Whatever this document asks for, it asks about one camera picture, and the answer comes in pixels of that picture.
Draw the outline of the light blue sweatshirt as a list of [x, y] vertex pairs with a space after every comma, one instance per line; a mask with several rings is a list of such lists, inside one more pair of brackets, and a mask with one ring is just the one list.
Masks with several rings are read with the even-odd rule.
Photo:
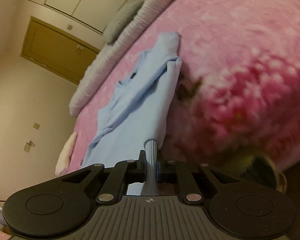
[[130, 76], [117, 83], [114, 95], [97, 114], [97, 132], [82, 166], [95, 163], [113, 167], [146, 152], [147, 178], [135, 183], [128, 194], [157, 196], [157, 150], [166, 134], [166, 119], [177, 85], [181, 57], [177, 32], [158, 36], [154, 47], [143, 51]]

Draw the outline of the pink floral blanket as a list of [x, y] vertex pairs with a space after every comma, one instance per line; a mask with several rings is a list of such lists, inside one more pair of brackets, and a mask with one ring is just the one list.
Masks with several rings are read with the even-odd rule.
[[76, 121], [70, 171], [97, 131], [98, 110], [159, 34], [180, 34], [183, 61], [162, 152], [218, 161], [255, 145], [277, 167], [300, 161], [300, 0], [175, 0], [117, 63]]

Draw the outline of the grey pillow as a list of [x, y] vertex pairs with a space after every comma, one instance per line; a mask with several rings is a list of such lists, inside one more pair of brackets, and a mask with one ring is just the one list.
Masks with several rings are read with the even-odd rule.
[[109, 22], [103, 32], [105, 44], [113, 44], [125, 27], [133, 20], [138, 10], [142, 7], [144, 0], [138, 0], [124, 5], [116, 14], [115, 18]]

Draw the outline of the brown wooden door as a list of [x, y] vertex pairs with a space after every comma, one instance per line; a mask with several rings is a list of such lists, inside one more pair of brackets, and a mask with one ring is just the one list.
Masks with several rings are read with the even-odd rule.
[[87, 42], [32, 16], [21, 57], [77, 85], [99, 52]]

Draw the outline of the grey striped duvet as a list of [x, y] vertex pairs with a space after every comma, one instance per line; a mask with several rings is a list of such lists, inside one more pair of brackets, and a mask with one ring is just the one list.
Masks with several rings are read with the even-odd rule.
[[143, 0], [142, 6], [112, 44], [106, 44], [87, 68], [69, 103], [69, 113], [77, 117], [107, 76], [140, 35], [173, 0]]

